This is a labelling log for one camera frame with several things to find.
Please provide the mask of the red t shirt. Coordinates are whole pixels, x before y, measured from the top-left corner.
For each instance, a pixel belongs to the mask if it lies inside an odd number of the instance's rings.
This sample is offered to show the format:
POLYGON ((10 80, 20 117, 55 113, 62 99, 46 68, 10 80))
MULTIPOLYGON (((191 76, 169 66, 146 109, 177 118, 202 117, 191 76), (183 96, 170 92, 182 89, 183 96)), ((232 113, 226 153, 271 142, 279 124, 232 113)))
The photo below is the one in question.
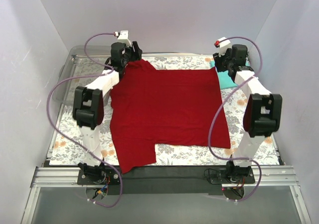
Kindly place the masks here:
POLYGON ((157 70, 150 62, 129 63, 111 90, 112 141, 123 173, 156 162, 156 144, 229 149, 231 141, 217 80, 210 69, 157 70))

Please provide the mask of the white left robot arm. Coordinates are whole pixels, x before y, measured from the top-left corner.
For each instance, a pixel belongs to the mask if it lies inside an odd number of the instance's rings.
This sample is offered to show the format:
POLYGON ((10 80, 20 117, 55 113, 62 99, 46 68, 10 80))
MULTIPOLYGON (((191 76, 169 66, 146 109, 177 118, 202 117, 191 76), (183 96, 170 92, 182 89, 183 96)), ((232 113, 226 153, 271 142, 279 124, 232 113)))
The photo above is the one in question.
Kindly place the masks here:
POLYGON ((142 53, 136 41, 130 45, 124 42, 113 43, 111 55, 105 64, 114 70, 111 71, 106 67, 94 81, 75 89, 72 116, 82 134, 86 152, 84 161, 78 166, 84 176, 95 184, 103 183, 106 178, 99 137, 105 103, 108 101, 111 89, 123 77, 126 65, 141 60, 142 53))

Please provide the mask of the clear plastic bin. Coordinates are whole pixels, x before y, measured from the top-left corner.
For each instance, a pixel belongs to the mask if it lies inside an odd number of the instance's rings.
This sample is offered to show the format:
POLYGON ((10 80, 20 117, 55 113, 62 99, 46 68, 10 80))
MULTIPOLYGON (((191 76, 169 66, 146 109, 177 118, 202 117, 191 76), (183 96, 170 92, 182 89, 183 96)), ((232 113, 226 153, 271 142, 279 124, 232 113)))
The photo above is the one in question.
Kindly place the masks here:
POLYGON ((86 50, 94 61, 85 55, 83 46, 75 46, 70 50, 65 64, 60 70, 59 81, 69 77, 73 79, 56 88, 52 96, 55 102, 72 106, 75 89, 78 86, 84 87, 96 79, 96 77, 89 78, 89 75, 100 75, 103 72, 104 67, 96 62, 105 63, 110 56, 111 47, 89 45, 86 50))

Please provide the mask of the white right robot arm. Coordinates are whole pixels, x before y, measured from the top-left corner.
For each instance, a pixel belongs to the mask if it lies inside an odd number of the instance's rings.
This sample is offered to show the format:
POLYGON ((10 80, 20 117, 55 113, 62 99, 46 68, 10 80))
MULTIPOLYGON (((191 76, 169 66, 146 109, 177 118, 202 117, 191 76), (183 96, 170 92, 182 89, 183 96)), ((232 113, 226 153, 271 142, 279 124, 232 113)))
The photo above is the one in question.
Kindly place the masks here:
POLYGON ((221 177, 231 183, 252 179, 251 160, 265 139, 280 126, 282 96, 272 94, 258 80, 252 67, 246 64, 246 45, 232 45, 222 38, 215 42, 219 49, 213 59, 218 72, 227 72, 232 81, 241 87, 248 99, 243 116, 244 135, 231 160, 227 161, 221 177))

